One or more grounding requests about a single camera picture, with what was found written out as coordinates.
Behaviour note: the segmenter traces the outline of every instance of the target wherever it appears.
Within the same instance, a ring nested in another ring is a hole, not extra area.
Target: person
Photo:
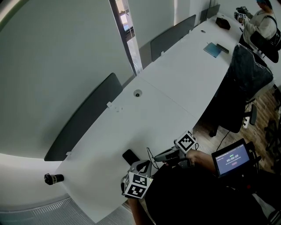
[[[162,166],[147,190],[147,210],[157,225],[162,224],[267,224],[261,206],[243,191],[220,183],[213,159],[201,151],[186,156],[195,165]],[[128,199],[136,225],[153,225],[137,199]]]
[[[258,31],[265,39],[270,40],[277,32],[277,27],[273,19],[267,18],[272,16],[275,18],[271,2],[269,0],[256,0],[261,8],[254,16],[247,12],[246,15],[250,19],[239,19],[239,22],[244,25],[244,33],[239,41],[240,44],[249,48],[252,51],[258,50],[251,42],[250,38],[255,31]]]

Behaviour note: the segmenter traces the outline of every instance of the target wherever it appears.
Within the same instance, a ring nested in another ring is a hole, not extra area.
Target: black backpack
[[[279,50],[281,50],[281,32],[278,29],[276,19],[274,19],[272,16],[266,16],[265,18],[272,19],[276,24],[276,28],[277,28],[276,34],[269,41],[277,49],[277,51],[279,51]]]

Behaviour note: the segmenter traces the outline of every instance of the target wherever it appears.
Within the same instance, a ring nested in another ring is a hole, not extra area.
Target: blue notebook
[[[204,48],[204,51],[208,52],[210,55],[216,58],[220,54],[221,49],[211,42],[207,45],[206,48]]]

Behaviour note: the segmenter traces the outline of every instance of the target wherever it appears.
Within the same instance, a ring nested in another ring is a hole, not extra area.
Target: white shirt
[[[272,16],[275,18],[273,13],[266,13],[264,10],[258,11],[254,16],[250,13],[247,13],[248,18],[251,20],[248,21],[244,19],[243,24],[245,26],[243,38],[246,43],[248,43],[253,50],[257,50],[257,47],[251,42],[251,35],[257,31],[265,39],[270,40],[274,37],[277,32],[277,27],[273,19],[265,18],[266,16]]]

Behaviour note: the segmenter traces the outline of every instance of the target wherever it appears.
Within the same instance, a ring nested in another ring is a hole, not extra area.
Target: wooden floor
[[[265,150],[268,143],[265,138],[266,132],[264,131],[264,128],[267,127],[270,120],[278,122],[278,111],[274,111],[277,102],[272,95],[273,93],[274,88],[257,97],[253,102],[258,111],[255,126],[249,124],[247,129],[241,128],[240,132],[237,134],[230,132],[220,146],[220,149],[222,149],[242,138],[245,139],[246,143],[253,142],[256,147],[257,155],[262,157],[262,160],[259,162],[260,168],[272,173],[271,166],[273,166],[274,161],[270,154]],[[217,135],[211,138],[209,133],[212,130],[212,126],[203,119],[200,119],[195,125],[193,128],[193,135],[197,138],[199,143],[198,150],[209,154],[215,152],[222,139],[228,133],[228,130],[219,127]]]

